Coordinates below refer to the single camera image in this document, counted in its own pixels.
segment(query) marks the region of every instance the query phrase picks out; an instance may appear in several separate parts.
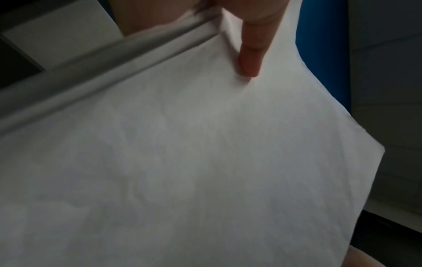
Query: gray wall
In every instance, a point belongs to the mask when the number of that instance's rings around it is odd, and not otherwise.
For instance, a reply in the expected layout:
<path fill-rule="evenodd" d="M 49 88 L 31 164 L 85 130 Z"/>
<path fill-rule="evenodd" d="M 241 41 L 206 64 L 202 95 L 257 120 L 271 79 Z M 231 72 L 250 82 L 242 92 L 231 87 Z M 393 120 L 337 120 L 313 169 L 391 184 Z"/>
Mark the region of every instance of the gray wall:
<path fill-rule="evenodd" d="M 352 115 L 386 147 L 371 198 L 422 214 L 422 1 L 349 1 Z"/>

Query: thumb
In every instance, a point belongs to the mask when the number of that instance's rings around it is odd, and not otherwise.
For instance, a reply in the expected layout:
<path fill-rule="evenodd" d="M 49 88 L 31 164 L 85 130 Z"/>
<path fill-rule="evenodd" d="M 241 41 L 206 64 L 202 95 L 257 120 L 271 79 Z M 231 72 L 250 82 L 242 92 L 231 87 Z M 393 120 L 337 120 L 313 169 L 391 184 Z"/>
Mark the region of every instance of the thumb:
<path fill-rule="evenodd" d="M 257 77 L 262 61 L 277 33 L 286 11 L 285 5 L 279 12 L 257 21 L 244 21 L 242 26 L 242 46 L 239 65 L 243 75 Z"/>

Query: hand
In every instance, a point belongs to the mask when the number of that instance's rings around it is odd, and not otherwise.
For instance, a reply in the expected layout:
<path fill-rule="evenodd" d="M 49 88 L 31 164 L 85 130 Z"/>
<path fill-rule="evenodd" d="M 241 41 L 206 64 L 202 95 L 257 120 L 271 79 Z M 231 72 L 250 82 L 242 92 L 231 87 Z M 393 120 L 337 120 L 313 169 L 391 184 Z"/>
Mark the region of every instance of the hand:
<path fill-rule="evenodd" d="M 199 0 L 109 0 L 124 35 L 180 18 Z M 245 76 L 259 75 L 265 53 L 277 32 L 289 0 L 213 0 L 242 19 L 239 64 Z"/>

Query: blue object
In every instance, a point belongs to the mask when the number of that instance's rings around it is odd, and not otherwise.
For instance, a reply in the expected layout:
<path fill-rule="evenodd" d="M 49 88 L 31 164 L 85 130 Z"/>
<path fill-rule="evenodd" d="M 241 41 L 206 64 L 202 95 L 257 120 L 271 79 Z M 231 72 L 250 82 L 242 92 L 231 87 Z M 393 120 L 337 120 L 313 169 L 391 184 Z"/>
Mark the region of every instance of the blue object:
<path fill-rule="evenodd" d="M 350 111 L 347 0 L 303 0 L 296 45 L 308 69 Z"/>

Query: white cloth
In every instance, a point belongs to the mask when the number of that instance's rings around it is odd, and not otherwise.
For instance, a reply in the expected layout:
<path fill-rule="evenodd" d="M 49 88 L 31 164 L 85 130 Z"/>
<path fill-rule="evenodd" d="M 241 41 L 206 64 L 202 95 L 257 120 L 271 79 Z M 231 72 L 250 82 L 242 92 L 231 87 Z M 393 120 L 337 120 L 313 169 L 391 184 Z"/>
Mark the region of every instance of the white cloth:
<path fill-rule="evenodd" d="M 383 148 L 301 61 L 299 9 L 259 78 L 236 74 L 225 14 L 201 45 L 3 136 L 0 264 L 339 267 Z"/>

